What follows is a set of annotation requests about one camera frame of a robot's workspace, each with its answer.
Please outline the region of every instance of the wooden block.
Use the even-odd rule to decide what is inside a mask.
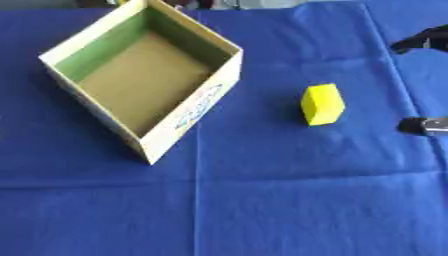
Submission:
[[[301,106],[310,126],[334,123],[345,109],[335,84],[308,87],[302,97]]]

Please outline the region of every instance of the table surface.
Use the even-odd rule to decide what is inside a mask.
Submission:
[[[154,166],[59,89],[37,56],[107,10],[0,13],[0,248],[5,255],[443,255],[448,55],[390,43],[448,5],[310,3],[190,15],[245,49],[242,79]],[[309,128],[309,85],[347,108]]]

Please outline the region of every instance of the black object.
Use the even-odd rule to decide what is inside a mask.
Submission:
[[[448,135],[448,117],[408,117],[400,122],[398,130],[422,136]]]
[[[413,48],[431,48],[448,52],[448,25],[425,29],[415,36],[396,42],[391,46],[398,54]]]

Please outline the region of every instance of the box wall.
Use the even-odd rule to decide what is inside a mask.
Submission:
[[[141,139],[150,163],[156,162],[239,80],[243,51],[238,52],[210,79]]]

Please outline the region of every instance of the printed design on box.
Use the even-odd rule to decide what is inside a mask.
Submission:
[[[196,104],[187,108],[176,123],[176,130],[186,132],[199,120],[213,104],[216,96],[221,92],[223,84],[215,85],[198,95]]]

